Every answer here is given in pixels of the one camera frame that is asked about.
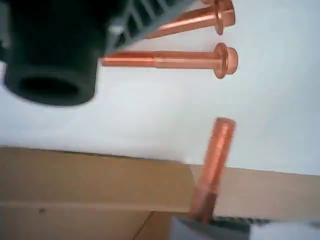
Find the white backdrop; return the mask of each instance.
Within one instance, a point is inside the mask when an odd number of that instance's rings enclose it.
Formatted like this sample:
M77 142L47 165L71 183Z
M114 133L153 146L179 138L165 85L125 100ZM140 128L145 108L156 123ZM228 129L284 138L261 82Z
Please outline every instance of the white backdrop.
M212 51L224 42L239 54L234 75L100 67L94 100L68 108L0 88L0 144L202 164L213 121L224 116L237 121L228 166L320 175L320 2L233 3L236 25L223 36L204 28L131 49Z

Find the metal grate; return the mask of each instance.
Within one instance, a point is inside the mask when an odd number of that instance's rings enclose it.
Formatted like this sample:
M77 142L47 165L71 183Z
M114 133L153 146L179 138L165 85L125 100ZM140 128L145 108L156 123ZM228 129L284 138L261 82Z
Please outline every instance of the metal grate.
M273 222L266 218L252 218L252 217L232 217L232 216L214 216L214 222L229 222L233 224L246 224L246 225L264 225Z
M155 31L172 20L193 0L131 0L121 18L110 21L106 54Z

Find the cylindrical black tube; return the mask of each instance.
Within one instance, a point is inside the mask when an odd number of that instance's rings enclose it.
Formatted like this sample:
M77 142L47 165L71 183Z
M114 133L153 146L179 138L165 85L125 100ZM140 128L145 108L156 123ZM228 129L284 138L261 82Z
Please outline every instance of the cylindrical black tube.
M4 85L40 104L90 100L105 38L90 1L12 0L9 9Z

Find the black plastic part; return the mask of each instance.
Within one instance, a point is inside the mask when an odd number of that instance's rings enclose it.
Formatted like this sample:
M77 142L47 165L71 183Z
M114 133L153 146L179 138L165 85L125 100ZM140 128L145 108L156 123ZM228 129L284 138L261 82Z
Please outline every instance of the black plastic part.
M194 219L172 217L171 240L249 240L250 225L233 222L204 224Z
M104 49L103 23L96 21L85 2L39 1L33 7L40 10L27 11L29 4L10 4L4 85L40 104L72 106L89 101Z
M2 2L9 9L0 47L4 86L35 103L73 106L94 96L100 57L143 38L192 0Z

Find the copper bolt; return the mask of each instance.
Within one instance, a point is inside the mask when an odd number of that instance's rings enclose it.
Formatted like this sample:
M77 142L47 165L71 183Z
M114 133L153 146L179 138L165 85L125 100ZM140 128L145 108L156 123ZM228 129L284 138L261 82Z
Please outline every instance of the copper bolt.
M213 69L217 78L233 74L238 54L232 47L218 43L213 52L123 51L102 58L103 66L154 67L159 69Z
M220 178L228 158L235 128L234 120L218 117L215 121L202 175L194 191L189 212L190 216L197 221L207 223L213 216Z
M146 38L154 39L211 26L215 26L216 32L222 35L225 27L235 23L235 9L231 0L214 0L211 6L185 12L176 20L162 25Z

